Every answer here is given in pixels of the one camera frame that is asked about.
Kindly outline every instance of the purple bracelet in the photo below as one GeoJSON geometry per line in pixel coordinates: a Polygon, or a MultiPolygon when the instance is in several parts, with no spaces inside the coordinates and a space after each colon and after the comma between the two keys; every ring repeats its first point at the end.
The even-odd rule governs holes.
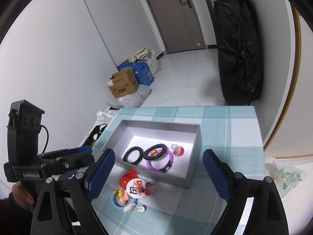
{"type": "Polygon", "coordinates": [[[166,153],[169,155],[170,159],[168,160],[167,164],[165,166],[163,166],[162,168],[160,169],[157,169],[157,168],[154,168],[152,167],[151,165],[151,161],[147,160],[147,166],[150,170],[153,170],[153,171],[162,171],[162,172],[167,172],[170,170],[170,168],[172,167],[173,165],[173,159],[174,159],[174,156],[172,154],[171,151],[169,151],[168,149],[166,150],[166,153]]]}

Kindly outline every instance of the cable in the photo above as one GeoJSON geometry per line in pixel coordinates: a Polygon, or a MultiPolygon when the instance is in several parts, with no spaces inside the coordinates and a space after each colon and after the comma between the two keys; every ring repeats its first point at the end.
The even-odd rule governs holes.
{"type": "Polygon", "coordinates": [[[43,151],[42,151],[42,154],[46,151],[46,148],[47,148],[47,145],[48,145],[48,141],[49,141],[49,132],[48,132],[48,129],[46,128],[46,126],[44,125],[41,125],[41,128],[44,128],[47,132],[47,141],[46,141],[46,145],[44,146],[43,148],[43,151]]]}

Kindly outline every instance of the label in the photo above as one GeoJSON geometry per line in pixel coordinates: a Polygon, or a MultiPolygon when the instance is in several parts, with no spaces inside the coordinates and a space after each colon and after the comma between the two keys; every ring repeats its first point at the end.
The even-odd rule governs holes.
{"type": "Polygon", "coordinates": [[[118,92],[121,94],[121,93],[124,93],[126,91],[126,88],[125,87],[123,87],[123,88],[121,88],[121,89],[119,89],[118,90],[118,92]]]}
{"type": "Polygon", "coordinates": [[[23,173],[24,178],[32,178],[32,179],[39,179],[39,173],[23,173]]]}
{"type": "Polygon", "coordinates": [[[106,84],[107,84],[107,86],[113,86],[113,81],[109,80],[106,84]]]}
{"type": "Polygon", "coordinates": [[[146,196],[146,181],[143,179],[132,179],[127,183],[126,190],[130,197],[141,199],[146,196]]]}

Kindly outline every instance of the open box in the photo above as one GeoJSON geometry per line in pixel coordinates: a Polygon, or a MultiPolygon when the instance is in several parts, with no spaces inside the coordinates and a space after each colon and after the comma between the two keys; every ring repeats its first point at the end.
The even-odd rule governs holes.
{"type": "MultiPolygon", "coordinates": [[[[124,169],[153,180],[189,189],[198,165],[201,146],[199,124],[122,120],[102,151],[107,148],[113,149],[116,156],[115,164],[124,169]],[[136,166],[130,164],[138,158],[138,151],[133,151],[129,155],[130,163],[123,161],[125,152],[131,147],[138,146],[145,151],[158,143],[165,144],[170,151],[172,144],[184,148],[182,156],[174,156],[173,166],[168,172],[150,170],[144,159],[136,166]]],[[[155,168],[161,168],[168,160],[168,155],[165,155],[161,160],[153,161],[152,165],[155,168]]]]}

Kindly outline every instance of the tiled floor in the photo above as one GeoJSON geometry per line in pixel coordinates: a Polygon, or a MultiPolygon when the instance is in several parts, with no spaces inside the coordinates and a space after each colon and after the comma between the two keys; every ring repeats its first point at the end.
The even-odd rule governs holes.
{"type": "Polygon", "coordinates": [[[216,49],[169,54],[159,62],[162,72],[141,107],[224,105],[216,49]]]}

